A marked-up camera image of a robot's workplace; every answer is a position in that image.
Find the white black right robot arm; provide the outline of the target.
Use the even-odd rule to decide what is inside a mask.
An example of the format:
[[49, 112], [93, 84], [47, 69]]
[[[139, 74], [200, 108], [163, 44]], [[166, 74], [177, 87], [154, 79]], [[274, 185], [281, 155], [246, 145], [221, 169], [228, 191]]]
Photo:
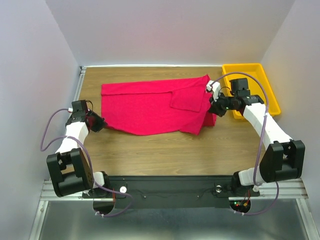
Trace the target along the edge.
[[269, 101], [251, 94], [248, 75], [231, 80], [230, 96], [221, 92], [218, 80], [210, 80], [206, 91], [211, 93], [209, 112], [223, 117], [227, 111], [239, 112], [259, 135], [255, 166], [235, 172], [230, 189], [242, 195], [248, 187], [264, 183], [299, 179], [302, 175], [306, 147], [285, 133], [269, 114]]

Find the pink red t shirt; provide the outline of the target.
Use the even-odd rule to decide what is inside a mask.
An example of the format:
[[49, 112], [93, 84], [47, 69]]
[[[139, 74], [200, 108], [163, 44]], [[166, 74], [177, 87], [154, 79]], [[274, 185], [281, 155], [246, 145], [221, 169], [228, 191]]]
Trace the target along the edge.
[[105, 83], [101, 86], [101, 116], [109, 128], [149, 136], [180, 131], [198, 135], [213, 127], [209, 113], [208, 75], [168, 80]]

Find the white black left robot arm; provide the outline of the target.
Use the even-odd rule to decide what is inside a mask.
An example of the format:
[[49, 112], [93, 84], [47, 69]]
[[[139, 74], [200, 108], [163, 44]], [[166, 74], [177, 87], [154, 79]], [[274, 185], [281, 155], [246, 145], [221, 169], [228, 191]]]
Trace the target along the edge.
[[71, 103], [65, 124], [65, 135], [58, 150], [46, 158], [52, 186], [57, 197], [65, 197], [94, 188], [100, 197], [111, 193], [111, 184], [103, 179], [95, 183], [84, 142], [90, 132], [98, 133], [107, 126], [105, 119], [88, 107], [88, 100]]

